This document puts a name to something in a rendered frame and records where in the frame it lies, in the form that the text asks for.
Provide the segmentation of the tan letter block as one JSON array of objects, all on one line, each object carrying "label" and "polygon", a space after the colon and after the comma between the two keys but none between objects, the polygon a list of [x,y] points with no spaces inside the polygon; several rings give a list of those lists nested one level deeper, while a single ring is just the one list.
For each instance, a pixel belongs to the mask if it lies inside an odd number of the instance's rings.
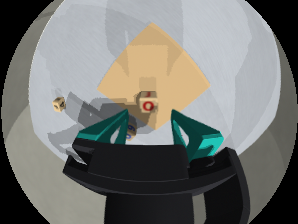
[{"label": "tan letter block", "polygon": [[137,126],[128,122],[127,138],[126,140],[131,141],[136,136]]},{"label": "tan letter block", "polygon": [[57,112],[61,112],[66,107],[64,97],[57,97],[52,103]]},{"label": "tan letter block", "polygon": [[141,91],[139,97],[140,113],[157,113],[157,92]]}]

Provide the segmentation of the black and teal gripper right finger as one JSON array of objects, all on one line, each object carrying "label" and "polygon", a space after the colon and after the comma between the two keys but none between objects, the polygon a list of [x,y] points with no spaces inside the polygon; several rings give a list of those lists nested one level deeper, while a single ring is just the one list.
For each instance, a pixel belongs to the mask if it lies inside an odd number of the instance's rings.
[{"label": "black and teal gripper right finger", "polygon": [[[189,137],[187,146],[179,126]],[[175,109],[171,111],[171,127],[174,144],[186,147],[189,163],[193,159],[213,156],[224,141],[220,131],[189,118]]]}]

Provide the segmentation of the tan flat mat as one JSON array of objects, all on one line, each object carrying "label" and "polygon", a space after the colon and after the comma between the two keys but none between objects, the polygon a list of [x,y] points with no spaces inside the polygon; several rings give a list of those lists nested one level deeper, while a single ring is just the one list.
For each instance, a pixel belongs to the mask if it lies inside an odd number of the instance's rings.
[{"label": "tan flat mat", "polygon": [[[153,22],[110,67],[97,90],[157,130],[193,102],[210,83],[184,49]],[[141,91],[156,91],[157,113],[140,113]]]}]

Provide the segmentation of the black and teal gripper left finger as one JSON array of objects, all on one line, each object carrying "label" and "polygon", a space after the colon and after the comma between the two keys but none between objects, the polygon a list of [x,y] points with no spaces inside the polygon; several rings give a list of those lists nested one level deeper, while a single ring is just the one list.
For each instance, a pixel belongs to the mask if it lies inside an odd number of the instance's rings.
[{"label": "black and teal gripper left finger", "polygon": [[95,140],[96,142],[111,143],[111,136],[120,127],[118,136],[114,144],[125,144],[128,130],[128,122],[128,109],[125,109],[110,118],[100,121],[83,130],[80,130],[76,138]]}]

